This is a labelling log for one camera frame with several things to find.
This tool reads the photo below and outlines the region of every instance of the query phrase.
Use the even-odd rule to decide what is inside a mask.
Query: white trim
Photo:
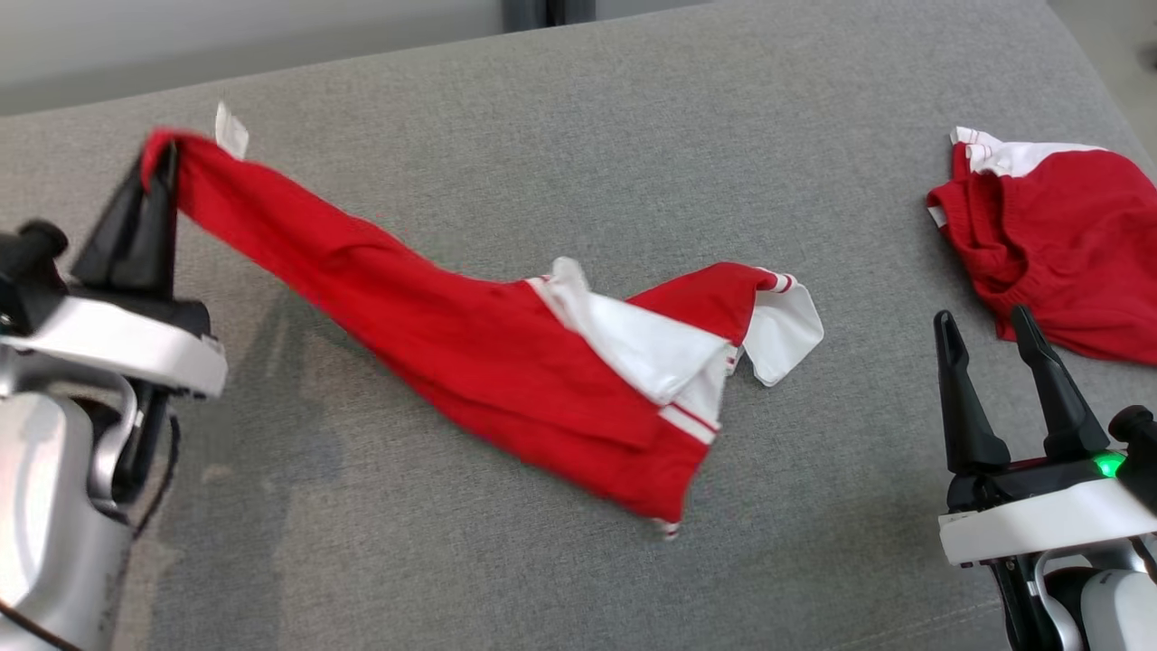
[[[773,387],[824,340],[824,323],[808,288],[796,281],[787,290],[756,291],[756,306],[743,340],[756,378]]]
[[[684,414],[678,407],[669,405],[663,409],[659,409],[658,415],[664,421],[691,435],[692,438],[703,445],[712,445],[715,443],[714,431],[712,431],[707,426],[703,426],[699,421],[695,421],[691,416]]]
[[[693,325],[591,291],[570,258],[555,259],[550,278],[526,282],[567,330],[655,405],[670,405],[728,347]]]
[[[1073,142],[1004,142],[975,128],[957,126],[951,132],[952,143],[965,143],[968,170],[973,173],[996,176],[1027,176],[1045,158],[1063,151],[1104,151],[1104,147]]]

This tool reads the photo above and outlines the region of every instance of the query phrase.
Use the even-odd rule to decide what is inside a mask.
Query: white wall
[[[501,0],[0,0],[0,114],[501,31]]]

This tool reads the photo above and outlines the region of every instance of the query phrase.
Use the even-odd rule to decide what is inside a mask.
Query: gray couch
[[[773,390],[740,368],[683,535],[451,427],[322,313],[196,227],[178,288],[231,361],[186,405],[135,548],[123,649],[993,650],[946,565],[931,317],[951,308],[1015,457],[1029,371],[922,208],[948,130],[1090,142],[1152,176],[1044,2],[736,2],[235,79],[0,120],[0,227],[80,239],[153,125],[212,130],[449,268],[581,260],[625,296],[720,259],[789,269],[827,339]],[[1064,355],[1103,422],[1150,369]]]

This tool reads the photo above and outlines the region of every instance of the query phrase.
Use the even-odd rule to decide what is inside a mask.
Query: white stripe
[[[715,441],[715,432],[713,432],[707,426],[703,426],[699,421],[687,416],[676,407],[669,405],[663,409],[659,409],[658,415],[664,421],[691,435],[703,445],[712,445]]]

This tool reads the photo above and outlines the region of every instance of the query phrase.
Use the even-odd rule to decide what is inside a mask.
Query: white fabric
[[[1103,147],[1071,142],[1003,142],[975,128],[957,126],[951,133],[952,143],[965,143],[968,169],[974,173],[996,176],[1026,176],[1046,157],[1061,151],[1103,151]]]
[[[824,323],[811,294],[795,278],[791,280],[786,290],[756,291],[756,309],[743,340],[756,378],[768,387],[774,387],[824,340]]]
[[[218,102],[218,116],[214,123],[214,135],[218,146],[237,160],[244,160],[249,148],[249,130],[234,117],[224,102]]]
[[[713,430],[718,429],[723,383],[744,350],[756,378],[771,387],[824,339],[824,325],[806,287],[790,274],[774,275],[772,290],[756,291],[739,350],[681,320],[592,293],[582,267],[570,258],[558,258],[550,276],[528,282],[559,320],[582,335],[628,385],[655,405],[673,404],[693,416],[697,426],[687,428],[680,424],[687,421],[684,414],[672,413],[668,420],[703,441],[713,439]],[[700,423],[709,437],[700,431]]]
[[[567,257],[554,260],[548,279],[530,282],[568,330],[655,405],[670,405],[729,348],[723,338],[693,325],[592,293],[582,267]]]

